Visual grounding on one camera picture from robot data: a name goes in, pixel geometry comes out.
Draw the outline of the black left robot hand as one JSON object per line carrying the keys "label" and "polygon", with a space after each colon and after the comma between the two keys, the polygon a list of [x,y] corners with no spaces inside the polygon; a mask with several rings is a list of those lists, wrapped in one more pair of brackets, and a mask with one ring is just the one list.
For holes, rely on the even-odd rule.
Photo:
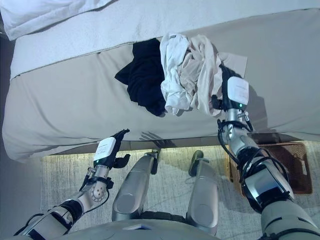
{"label": "black left robot hand", "polygon": [[116,157],[122,140],[128,132],[130,132],[129,129],[123,129],[99,142],[93,158],[94,168],[96,166],[106,166],[109,169],[121,169],[128,164],[130,154],[126,154],[124,157]]}

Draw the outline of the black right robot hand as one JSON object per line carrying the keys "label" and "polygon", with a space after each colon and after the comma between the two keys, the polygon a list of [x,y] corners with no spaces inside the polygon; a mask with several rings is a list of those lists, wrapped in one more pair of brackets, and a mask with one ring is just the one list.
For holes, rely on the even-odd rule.
{"label": "black right robot hand", "polygon": [[224,112],[230,109],[244,112],[249,102],[250,91],[248,81],[222,63],[219,67],[222,70],[222,99],[218,99],[217,95],[212,95],[212,107]]}

